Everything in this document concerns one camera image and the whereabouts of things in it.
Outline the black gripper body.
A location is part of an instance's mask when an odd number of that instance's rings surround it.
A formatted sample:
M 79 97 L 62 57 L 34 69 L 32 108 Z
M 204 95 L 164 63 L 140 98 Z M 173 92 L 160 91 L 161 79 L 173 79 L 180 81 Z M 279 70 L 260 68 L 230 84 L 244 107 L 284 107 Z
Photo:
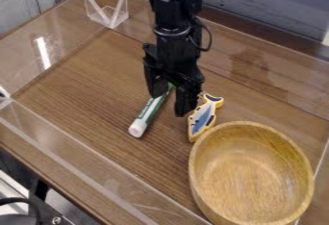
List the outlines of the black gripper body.
M 163 72 L 168 84 L 184 81 L 204 82 L 198 67 L 202 48 L 202 27 L 187 26 L 183 29 L 153 28 L 155 43 L 143 46 L 144 65 Z

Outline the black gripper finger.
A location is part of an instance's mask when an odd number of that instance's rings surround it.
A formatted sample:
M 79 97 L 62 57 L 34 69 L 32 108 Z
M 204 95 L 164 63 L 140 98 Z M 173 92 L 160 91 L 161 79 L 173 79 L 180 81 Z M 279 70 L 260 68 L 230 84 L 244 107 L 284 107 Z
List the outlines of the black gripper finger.
M 175 88 L 175 115 L 184 117 L 196 108 L 199 93 L 202 92 L 202 82 L 184 81 L 183 83 L 175 83 Z
M 152 98 L 156 98 L 168 91 L 168 81 L 164 79 L 163 72 L 148 65 L 144 65 L 144 73 L 148 94 Z

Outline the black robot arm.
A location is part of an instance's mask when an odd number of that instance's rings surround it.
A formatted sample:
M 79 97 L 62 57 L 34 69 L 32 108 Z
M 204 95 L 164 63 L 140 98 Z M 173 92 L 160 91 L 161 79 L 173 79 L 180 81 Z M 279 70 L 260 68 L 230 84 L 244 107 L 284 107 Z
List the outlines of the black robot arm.
M 153 12 L 156 42 L 143 46 L 148 94 L 161 96 L 168 85 L 176 88 L 175 115 L 196 108 L 204 76 L 198 67 L 202 48 L 202 22 L 196 13 L 202 0 L 148 0 Z

